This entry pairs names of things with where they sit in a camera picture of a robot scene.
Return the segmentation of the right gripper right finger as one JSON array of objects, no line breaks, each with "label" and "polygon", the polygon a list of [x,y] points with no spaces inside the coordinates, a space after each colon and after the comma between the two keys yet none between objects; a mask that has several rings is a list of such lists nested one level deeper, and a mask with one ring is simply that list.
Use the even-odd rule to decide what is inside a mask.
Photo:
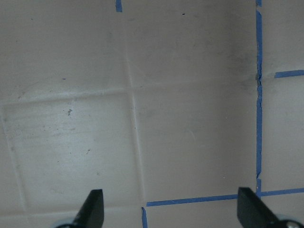
[{"label": "right gripper right finger", "polygon": [[243,228],[284,228],[278,217],[248,187],[238,188],[237,218]]}]

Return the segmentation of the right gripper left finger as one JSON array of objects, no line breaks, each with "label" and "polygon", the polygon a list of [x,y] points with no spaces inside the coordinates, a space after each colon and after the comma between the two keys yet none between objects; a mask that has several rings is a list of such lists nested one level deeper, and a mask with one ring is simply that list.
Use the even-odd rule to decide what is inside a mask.
[{"label": "right gripper left finger", "polygon": [[73,228],[101,228],[104,223],[103,190],[91,190],[72,222]]}]

